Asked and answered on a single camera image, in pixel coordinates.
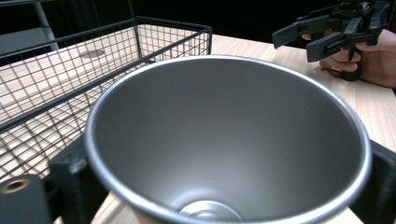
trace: screw hole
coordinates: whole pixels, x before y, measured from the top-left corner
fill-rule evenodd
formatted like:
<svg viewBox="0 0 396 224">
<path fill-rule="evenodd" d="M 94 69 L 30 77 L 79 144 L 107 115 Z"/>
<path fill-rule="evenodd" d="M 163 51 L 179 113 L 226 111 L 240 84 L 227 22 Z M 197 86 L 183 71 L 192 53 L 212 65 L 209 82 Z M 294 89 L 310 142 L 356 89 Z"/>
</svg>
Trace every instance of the screw hole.
<svg viewBox="0 0 396 224">
<path fill-rule="evenodd" d="M 29 179 L 14 180 L 1 188 L 1 192 L 4 194 L 14 193 L 21 189 L 26 188 L 30 184 Z"/>
</svg>

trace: wire mesh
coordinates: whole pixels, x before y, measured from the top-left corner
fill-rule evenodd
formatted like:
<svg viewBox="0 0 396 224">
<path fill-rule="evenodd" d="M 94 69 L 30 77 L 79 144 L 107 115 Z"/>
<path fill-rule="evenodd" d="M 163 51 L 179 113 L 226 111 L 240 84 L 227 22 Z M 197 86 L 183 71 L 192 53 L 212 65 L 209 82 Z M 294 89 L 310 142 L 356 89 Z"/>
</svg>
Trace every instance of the wire mesh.
<svg viewBox="0 0 396 224">
<path fill-rule="evenodd" d="M 0 55 L 0 182 L 47 175 L 103 91 L 148 63 L 210 54 L 211 36 L 208 26 L 136 17 Z"/>
</svg>

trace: black bracket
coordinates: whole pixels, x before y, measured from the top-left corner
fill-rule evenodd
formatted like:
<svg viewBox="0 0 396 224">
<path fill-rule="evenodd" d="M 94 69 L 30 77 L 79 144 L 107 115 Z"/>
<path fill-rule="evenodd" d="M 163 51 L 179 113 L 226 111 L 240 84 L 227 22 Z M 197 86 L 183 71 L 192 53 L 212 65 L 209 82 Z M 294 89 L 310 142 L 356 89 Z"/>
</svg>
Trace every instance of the black bracket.
<svg viewBox="0 0 396 224">
<path fill-rule="evenodd" d="M 20 175 L 0 183 L 0 223 L 88 224 L 106 196 L 92 172 L 82 137 L 49 161 L 49 175 Z"/>
</svg>

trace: black background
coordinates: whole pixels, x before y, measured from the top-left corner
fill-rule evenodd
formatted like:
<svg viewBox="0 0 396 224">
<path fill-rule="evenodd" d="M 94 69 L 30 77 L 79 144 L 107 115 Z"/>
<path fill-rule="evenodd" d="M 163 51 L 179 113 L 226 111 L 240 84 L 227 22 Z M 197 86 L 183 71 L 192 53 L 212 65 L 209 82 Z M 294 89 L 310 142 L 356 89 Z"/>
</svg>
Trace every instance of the black background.
<svg viewBox="0 0 396 224">
<path fill-rule="evenodd" d="M 216 35 L 272 42 L 272 32 L 312 10 L 339 4 L 311 1 L 55 0 L 41 3 L 56 37 L 90 30 L 133 15 L 185 21 L 213 28 Z M 32 5 L 0 7 L 0 34 L 40 25 Z M 301 38 L 289 46 L 303 48 Z"/>
</svg>

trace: metal cup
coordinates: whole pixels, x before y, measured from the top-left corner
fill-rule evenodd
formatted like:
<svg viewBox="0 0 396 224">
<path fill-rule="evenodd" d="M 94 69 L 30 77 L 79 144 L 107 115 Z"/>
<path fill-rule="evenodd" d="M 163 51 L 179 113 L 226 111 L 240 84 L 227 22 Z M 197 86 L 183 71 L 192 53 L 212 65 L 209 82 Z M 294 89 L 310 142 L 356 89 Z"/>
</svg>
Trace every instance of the metal cup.
<svg viewBox="0 0 396 224">
<path fill-rule="evenodd" d="M 126 203 L 170 223 L 315 223 L 370 173 L 354 111 L 315 80 L 233 56 L 148 65 L 86 126 L 90 164 Z"/>
</svg>

